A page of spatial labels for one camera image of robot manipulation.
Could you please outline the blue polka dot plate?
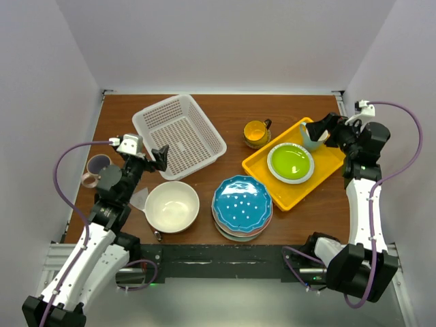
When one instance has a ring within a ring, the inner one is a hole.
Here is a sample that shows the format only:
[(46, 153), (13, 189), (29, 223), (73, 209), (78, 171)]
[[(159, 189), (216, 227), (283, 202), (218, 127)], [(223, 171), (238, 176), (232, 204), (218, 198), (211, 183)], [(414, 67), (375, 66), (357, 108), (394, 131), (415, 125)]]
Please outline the blue polka dot plate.
[(264, 184), (252, 176), (236, 175), (218, 186), (211, 208), (216, 223), (227, 231), (252, 234), (267, 225), (272, 205)]

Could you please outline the pink polka dot plate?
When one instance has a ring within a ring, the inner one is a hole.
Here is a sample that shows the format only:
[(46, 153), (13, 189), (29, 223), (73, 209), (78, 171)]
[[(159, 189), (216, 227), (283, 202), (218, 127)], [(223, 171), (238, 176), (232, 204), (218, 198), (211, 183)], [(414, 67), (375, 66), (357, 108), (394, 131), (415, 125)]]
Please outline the pink polka dot plate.
[(231, 231), (229, 230), (227, 227), (225, 226), (221, 226), (220, 222), (217, 218), (217, 213), (215, 212), (215, 209), (211, 209), (212, 211), (212, 215), (213, 218), (215, 220), (215, 227), (220, 231), (223, 232), (225, 234), (234, 236), (234, 237), (239, 237), (239, 238), (249, 238), (249, 237), (254, 237), (257, 236), (258, 234), (260, 234), (263, 230), (266, 229), (266, 227), (269, 225), (270, 221), (272, 220), (273, 216), (270, 215), (270, 217), (265, 221), (264, 225), (260, 228), (256, 228), (254, 229), (252, 232), (235, 232), (235, 231)]

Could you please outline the cream pink floral plate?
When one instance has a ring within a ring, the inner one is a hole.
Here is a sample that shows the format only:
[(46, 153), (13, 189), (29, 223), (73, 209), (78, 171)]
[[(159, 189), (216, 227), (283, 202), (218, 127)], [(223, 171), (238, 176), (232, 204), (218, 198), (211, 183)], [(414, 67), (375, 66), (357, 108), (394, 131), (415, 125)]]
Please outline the cream pink floral plate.
[(251, 240), (254, 240), (255, 238), (257, 238), (269, 225), (270, 221), (272, 220), (272, 217), (270, 217), (264, 224), (263, 227), (258, 228), (256, 230), (254, 230), (252, 233), (237, 233), (234, 232), (229, 233), (226, 230), (224, 230), (216, 221), (214, 222), (216, 229), (218, 230), (218, 232), (224, 236), (225, 238), (227, 238), (228, 240), (233, 240), (236, 242), (249, 242)]

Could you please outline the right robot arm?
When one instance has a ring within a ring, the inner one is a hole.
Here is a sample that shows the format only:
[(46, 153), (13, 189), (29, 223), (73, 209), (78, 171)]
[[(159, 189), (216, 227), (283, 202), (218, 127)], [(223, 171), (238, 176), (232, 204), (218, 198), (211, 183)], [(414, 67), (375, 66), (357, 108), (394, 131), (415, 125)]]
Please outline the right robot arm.
[(346, 298), (359, 298), (355, 308), (366, 301), (377, 302), (399, 267), (397, 259), (388, 253), (379, 209), (382, 171), (378, 160), (390, 131), (377, 122), (357, 119), (350, 123), (333, 112), (308, 123), (306, 128), (312, 140), (327, 132), (329, 137), (324, 144), (345, 155), (342, 176), (349, 201), (350, 229), (345, 246), (322, 233), (309, 237), (304, 261), (313, 268), (324, 264), (327, 288)]

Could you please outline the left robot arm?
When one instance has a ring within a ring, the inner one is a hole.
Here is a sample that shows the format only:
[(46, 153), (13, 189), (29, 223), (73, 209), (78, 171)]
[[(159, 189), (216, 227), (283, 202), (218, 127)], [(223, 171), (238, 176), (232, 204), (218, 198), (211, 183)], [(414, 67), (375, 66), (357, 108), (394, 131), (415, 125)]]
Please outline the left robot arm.
[(144, 172), (167, 168), (167, 145), (152, 151), (148, 160), (138, 141), (106, 141), (123, 159), (122, 167), (110, 161), (90, 170), (95, 179), (94, 205), (80, 240), (64, 265), (39, 296), (22, 305), (28, 326), (84, 326), (91, 303), (125, 267), (142, 262), (140, 240), (121, 231), (131, 212), (129, 202)]

